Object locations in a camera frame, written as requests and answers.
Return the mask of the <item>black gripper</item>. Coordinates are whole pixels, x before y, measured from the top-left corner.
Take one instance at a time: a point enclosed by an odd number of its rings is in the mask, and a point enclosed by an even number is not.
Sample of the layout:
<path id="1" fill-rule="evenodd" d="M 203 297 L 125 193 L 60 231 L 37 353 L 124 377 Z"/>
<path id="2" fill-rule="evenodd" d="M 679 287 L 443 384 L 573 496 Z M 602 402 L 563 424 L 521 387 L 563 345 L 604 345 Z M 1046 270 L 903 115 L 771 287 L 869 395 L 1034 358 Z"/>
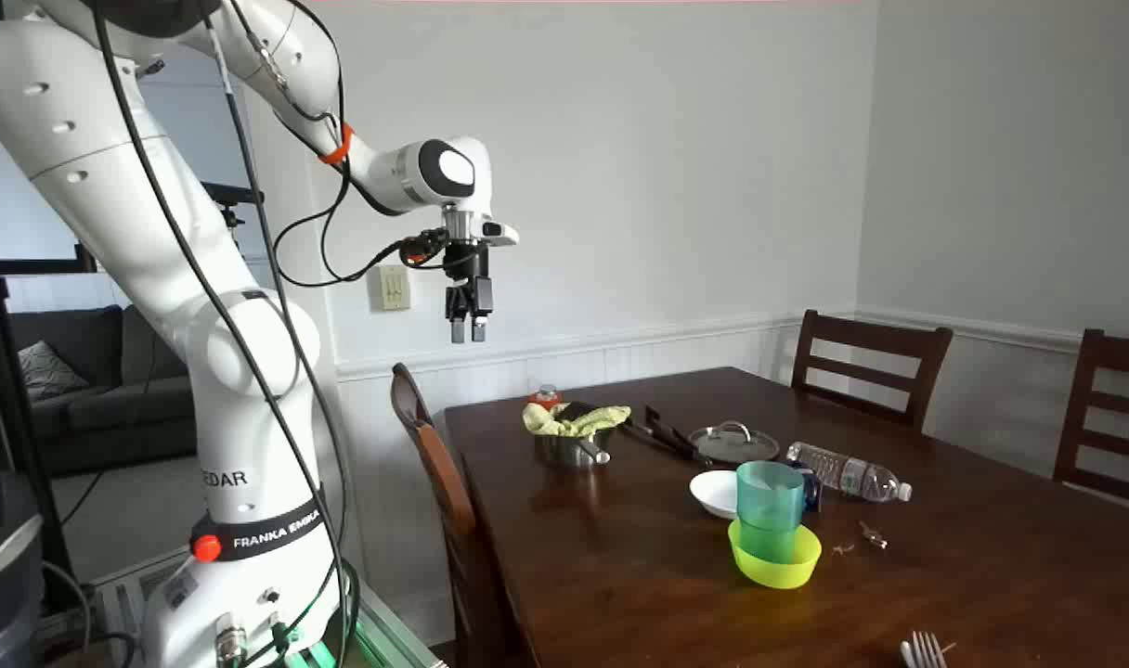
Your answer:
<path id="1" fill-rule="evenodd" d="M 487 343 L 489 313 L 493 313 L 493 283 L 489 283 L 489 252 L 500 246 L 518 246 L 521 235 L 493 217 L 481 212 L 445 212 L 445 255 L 443 270 L 448 277 L 445 287 L 445 317 L 448 317 L 448 343 L 469 343 L 469 321 L 471 317 L 471 343 Z"/>

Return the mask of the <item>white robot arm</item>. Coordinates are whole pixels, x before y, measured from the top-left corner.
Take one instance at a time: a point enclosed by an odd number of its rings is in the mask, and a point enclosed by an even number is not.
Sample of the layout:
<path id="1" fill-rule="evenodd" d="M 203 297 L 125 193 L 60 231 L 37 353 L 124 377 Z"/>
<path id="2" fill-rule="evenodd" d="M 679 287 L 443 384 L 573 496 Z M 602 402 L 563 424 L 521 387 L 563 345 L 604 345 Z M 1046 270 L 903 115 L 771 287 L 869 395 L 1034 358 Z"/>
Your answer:
<path id="1" fill-rule="evenodd" d="M 338 525 L 316 469 L 316 325 L 259 287 L 144 106 L 175 46 L 211 55 L 377 212 L 437 207 L 437 246 L 487 255 L 474 136 L 370 150 L 344 118 L 331 30 L 301 0 L 0 0 L 0 144 L 148 325 L 187 359 L 209 513 L 144 607 L 144 668 L 322 668 Z"/>

